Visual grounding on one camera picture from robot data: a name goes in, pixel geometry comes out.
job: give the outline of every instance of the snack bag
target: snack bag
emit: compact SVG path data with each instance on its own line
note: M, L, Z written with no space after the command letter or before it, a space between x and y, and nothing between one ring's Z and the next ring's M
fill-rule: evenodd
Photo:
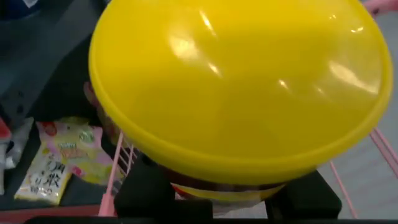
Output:
M62 122L37 122L40 139L72 173L93 184L106 185L113 160L101 148L102 128ZM116 179L120 179L120 170Z
M46 200L54 205L60 203L72 174L45 145L42 142L15 199Z

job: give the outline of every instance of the gray floor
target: gray floor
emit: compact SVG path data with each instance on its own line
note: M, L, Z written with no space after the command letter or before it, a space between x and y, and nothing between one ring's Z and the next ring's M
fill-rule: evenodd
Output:
M378 17L377 23L389 44L394 67L397 69L398 13ZM379 128L398 153L397 115L398 90L395 88L389 108L379 123ZM398 219L398 180L370 138L364 139L333 162L351 197L358 218ZM320 167L319 171L343 201L343 210L339 218L353 218L329 164ZM229 212L220 218L264 218L266 217L264 209L265 206L262 203L253 208Z

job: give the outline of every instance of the pink metal wire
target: pink metal wire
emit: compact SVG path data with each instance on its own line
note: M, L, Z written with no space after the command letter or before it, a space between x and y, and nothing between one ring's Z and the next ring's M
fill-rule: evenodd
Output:
M348 192L347 192L347 190L346 190L346 188L345 188L345 186L344 186L344 184L343 184L343 181L341 181L340 176L339 176L338 173L337 173L337 170L336 170L336 167L335 167L333 161L330 161L330 168L331 168L331 170L333 171L333 174L335 175L335 177L336 177L336 179L337 179L337 181L338 181L338 185L340 186L340 189L341 189L341 191L342 191L343 194L344 194L344 197L345 197L345 199L346 199L346 201L347 201L347 203L348 203L349 210L350 210L350 212L351 212L353 218L358 218L358 215L357 215L357 213L356 213L356 210L355 210L355 208L354 208L354 205L353 205L353 203L352 203L352 201L351 201L351 199L350 199L350 197L349 197L349 195L348 195Z
M116 152L114 154L113 165L112 165L111 175L110 175L109 181L108 181L108 186L106 188L105 194L102 197L101 206L99 207L98 216L101 216L101 217L114 216L112 190L113 190L113 182L114 182L114 176L116 173L116 169L119 167L118 166L118 158L120 158L119 155L120 155L122 141L123 141L123 134L121 133L119 135L118 145L116 147Z
M387 161L387 163L391 167L391 170L394 172L394 174L398 178L397 163L392 158L392 157L394 157L393 154L395 155L395 152L393 149L391 149L391 151L386 149L386 146L389 145L387 139L385 139L385 138L378 139L379 136L375 133L375 131L372 131L370 133L370 137L373 140L373 142L375 143L375 145L377 146L377 148L379 149L380 153L383 155L384 159Z
M379 136L379 138L381 139L381 141L383 142L383 144L385 145L387 150L390 152L392 158L398 164L398 156L397 156L396 152L394 151L394 149L392 148L392 146L389 143L389 141L387 140L387 138L383 135L383 133L381 133L379 128L375 128L374 132Z

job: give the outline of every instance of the plastic lid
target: plastic lid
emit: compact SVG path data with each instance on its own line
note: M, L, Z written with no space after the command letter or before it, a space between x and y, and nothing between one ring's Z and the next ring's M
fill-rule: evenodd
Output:
M365 137L391 59L357 0L114 0L91 81L158 163L229 184L285 181Z

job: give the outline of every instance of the pink shopping cart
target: pink shopping cart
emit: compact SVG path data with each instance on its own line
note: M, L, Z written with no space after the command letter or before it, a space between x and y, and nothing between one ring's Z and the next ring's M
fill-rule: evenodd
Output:
M396 0L370 0L365 3L368 11L377 16L381 13L385 13L388 11L396 11L398 10L398 1ZM378 149L380 157L375 157L369 164L364 164L367 169L372 169L375 165L385 164L388 166L392 171L392 175L383 178L383 180L376 180L374 182L370 182L361 186L358 186L357 189L354 190L358 194L358 192L362 192L362 194L367 194L367 188L375 188L378 185L391 185L391 184L398 184L398 156L396 152L391 147L388 140L384 137L381 131L378 128L375 128L369 135L369 142L373 142ZM119 187L122 184L122 181L115 181L114 176L117 169L121 169L124 174L127 173L133 168L134 160L137 158L137 149L134 148L132 144L129 144L123 137L121 133L118 139L118 144L116 148L116 153L114 155L114 162L113 168L111 172L111 176L109 178L108 188L106 189L106 193L103 195L101 201L101 207L99 210L99 216L101 217L113 217L115 216L115 209L114 209L114 195L118 192ZM348 160L355 159L355 156L352 156ZM336 161L330 161L328 167L321 167L324 170L321 173L327 173L326 169L330 170L331 176L326 178L329 184L333 187L335 186L335 191L339 192L341 198L344 199L343 210L345 207L349 214L344 218L363 218L363 216L359 215L361 211L357 210L355 207L355 203L353 202L351 195L349 194L349 190L346 189L344 178L342 178L342 174L338 172L339 166L344 166L344 162L340 161L341 159L337 158ZM392 198L389 198L388 202L384 204L398 204L398 192L394 192L395 195L392 195Z

